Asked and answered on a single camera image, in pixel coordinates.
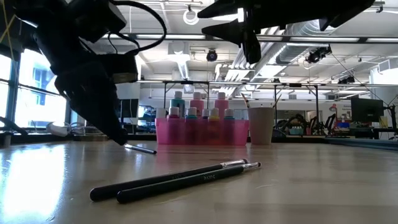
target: ceiling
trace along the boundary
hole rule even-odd
[[[183,21],[183,14],[188,8],[186,2],[187,1],[178,0],[144,1],[145,4],[156,10],[163,18],[169,34],[201,34],[201,29],[203,27],[228,22],[214,21],[213,19],[200,19],[197,24],[193,26],[188,25]],[[196,0],[193,2],[192,9],[199,11],[214,1],[202,0],[200,1],[202,4]],[[160,24],[149,13],[127,6],[120,6],[119,8],[127,20],[127,26],[122,30],[122,33],[162,33]],[[398,1],[385,1],[384,10],[398,11]],[[397,36],[397,20],[398,14],[388,12],[363,12],[337,28],[332,35]],[[273,30],[271,34],[280,34],[280,32],[277,33],[277,30]],[[139,42],[141,46],[150,43],[148,40],[140,40]],[[159,77],[159,75],[163,78],[170,79],[173,70],[178,70],[177,63],[168,58],[169,43],[171,42],[172,41],[164,41],[159,46],[139,54],[146,63],[142,69],[142,74],[147,80],[150,80],[151,77]],[[187,62],[187,66],[190,71],[215,72],[218,63],[231,64],[236,59],[237,55],[240,54],[239,47],[229,42],[189,40],[185,40],[185,42],[189,44],[191,60]],[[113,44],[118,48],[119,52],[127,52],[134,48],[134,44],[125,40],[113,40]],[[95,43],[93,48],[98,52],[113,52],[112,46],[106,39],[101,39],[99,42]],[[206,61],[206,54],[209,49],[215,49],[217,51],[218,61],[216,63]],[[324,58],[320,63],[309,66],[307,62],[304,62],[304,58],[307,54],[302,54],[292,62],[292,65],[275,75],[277,75],[282,82],[337,82],[337,80],[331,80],[331,77],[340,74],[345,71],[346,68],[356,68],[354,70],[355,77],[361,82],[367,82],[369,69],[371,67],[375,67],[378,62],[385,61],[387,58],[396,57],[398,55],[398,45],[392,44],[331,44],[331,49],[345,68],[331,55]],[[268,79],[257,80],[257,82],[265,82],[267,80]]]

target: pink bottle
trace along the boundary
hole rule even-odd
[[[191,100],[189,107],[197,108],[197,117],[198,117],[198,119],[200,119],[201,112],[205,108],[205,102],[203,100],[201,100],[201,93],[199,93],[199,92],[193,93],[193,100]]]
[[[229,108],[228,100],[225,100],[225,93],[218,92],[217,100],[214,102],[214,107],[218,108],[219,117],[221,120],[224,120],[225,110]]]

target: security camera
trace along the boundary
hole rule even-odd
[[[206,59],[207,59],[208,62],[215,62],[215,61],[217,61],[217,53],[216,53],[216,50],[210,49],[209,52],[207,53]]]

